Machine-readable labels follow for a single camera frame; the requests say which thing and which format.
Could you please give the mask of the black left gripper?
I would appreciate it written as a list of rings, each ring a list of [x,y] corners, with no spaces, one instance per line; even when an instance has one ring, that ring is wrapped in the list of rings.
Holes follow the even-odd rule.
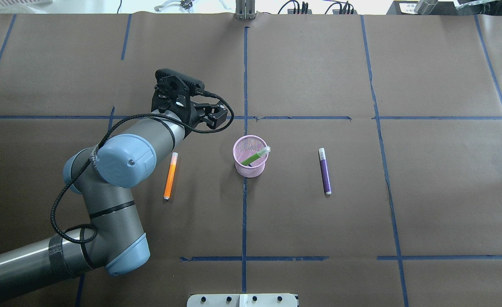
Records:
[[[194,85],[157,84],[154,86],[150,110],[164,115],[167,115],[167,111],[171,111],[181,122],[192,128],[196,128],[198,123],[205,123],[210,130],[220,129],[228,114],[225,105],[191,102],[190,98],[194,95]]]

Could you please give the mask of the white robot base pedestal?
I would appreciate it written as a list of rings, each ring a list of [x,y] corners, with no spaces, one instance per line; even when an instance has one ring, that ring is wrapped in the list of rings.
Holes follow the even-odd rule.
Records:
[[[235,293],[191,295],[187,307],[299,307],[292,293]]]

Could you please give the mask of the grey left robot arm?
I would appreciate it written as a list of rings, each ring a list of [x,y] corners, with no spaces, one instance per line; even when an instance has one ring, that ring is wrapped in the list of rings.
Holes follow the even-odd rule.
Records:
[[[191,132],[221,132],[234,116],[202,84],[157,82],[150,112],[121,119],[66,161],[49,214],[54,235],[0,254],[0,303],[97,268],[121,276],[146,264],[150,249],[132,188]]]

